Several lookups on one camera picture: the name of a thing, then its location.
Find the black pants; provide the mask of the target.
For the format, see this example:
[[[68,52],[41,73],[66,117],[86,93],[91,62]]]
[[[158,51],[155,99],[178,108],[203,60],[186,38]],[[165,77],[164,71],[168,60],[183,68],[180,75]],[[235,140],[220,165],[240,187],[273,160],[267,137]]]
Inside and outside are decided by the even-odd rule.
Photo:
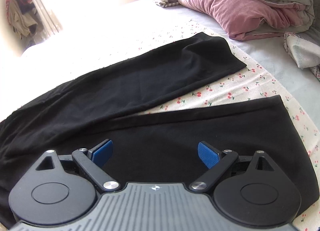
[[[280,95],[148,113],[247,65],[225,39],[198,33],[104,67],[40,95],[1,122],[1,224],[15,224],[9,193],[46,150],[68,154],[104,139],[114,154],[104,170],[121,184],[183,182],[202,174],[196,148],[206,141],[242,155],[266,151],[302,196],[298,226],[317,220],[317,174]]]

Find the cherry print bed sheet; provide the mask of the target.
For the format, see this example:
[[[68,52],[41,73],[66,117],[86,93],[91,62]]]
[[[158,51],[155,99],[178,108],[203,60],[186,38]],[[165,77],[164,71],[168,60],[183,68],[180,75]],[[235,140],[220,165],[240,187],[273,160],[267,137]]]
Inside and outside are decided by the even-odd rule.
[[[280,95],[290,115],[290,118],[304,143],[312,166],[319,174],[319,126],[317,126],[306,109],[289,93],[289,91],[249,54],[228,42],[232,53],[247,67],[238,73],[223,78],[194,93],[176,98],[158,107],[149,109],[148,113],[194,109],[236,102],[243,102],[258,98]]]

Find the light blue mattress cover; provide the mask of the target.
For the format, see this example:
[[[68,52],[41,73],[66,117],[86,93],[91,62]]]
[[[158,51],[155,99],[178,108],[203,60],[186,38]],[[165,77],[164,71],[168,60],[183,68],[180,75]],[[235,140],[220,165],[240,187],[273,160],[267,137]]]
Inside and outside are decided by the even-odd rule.
[[[177,26],[191,30],[192,25],[197,25],[228,39],[227,33],[213,18],[191,9],[182,6],[162,8],[151,0],[139,0],[135,6],[148,36],[155,32],[173,33],[178,30]],[[274,75],[319,126],[319,81],[311,71],[297,67],[285,52],[281,37],[231,42]]]

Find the white crumpled cloth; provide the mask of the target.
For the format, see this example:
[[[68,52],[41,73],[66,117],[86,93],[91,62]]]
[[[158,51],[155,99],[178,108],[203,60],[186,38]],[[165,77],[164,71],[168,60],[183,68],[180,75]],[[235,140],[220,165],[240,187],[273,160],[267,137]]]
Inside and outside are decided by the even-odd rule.
[[[284,48],[298,68],[312,68],[319,65],[319,46],[296,34],[288,32],[284,34]]]

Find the grey patterned left curtain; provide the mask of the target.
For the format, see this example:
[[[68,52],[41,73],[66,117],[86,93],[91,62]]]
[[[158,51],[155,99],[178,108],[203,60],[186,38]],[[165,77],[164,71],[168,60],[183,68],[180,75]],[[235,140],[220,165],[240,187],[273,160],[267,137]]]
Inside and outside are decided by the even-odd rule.
[[[62,26],[55,14],[44,5],[42,0],[33,0],[33,3],[39,13],[46,33],[49,36],[59,33],[62,30]]]

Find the hanging clothes in corner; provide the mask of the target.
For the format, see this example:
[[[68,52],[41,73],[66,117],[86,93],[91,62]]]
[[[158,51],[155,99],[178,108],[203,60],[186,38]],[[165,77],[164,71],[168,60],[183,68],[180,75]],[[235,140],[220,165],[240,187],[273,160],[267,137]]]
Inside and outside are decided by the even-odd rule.
[[[6,0],[6,15],[9,25],[20,39],[33,36],[39,26],[33,0]]]

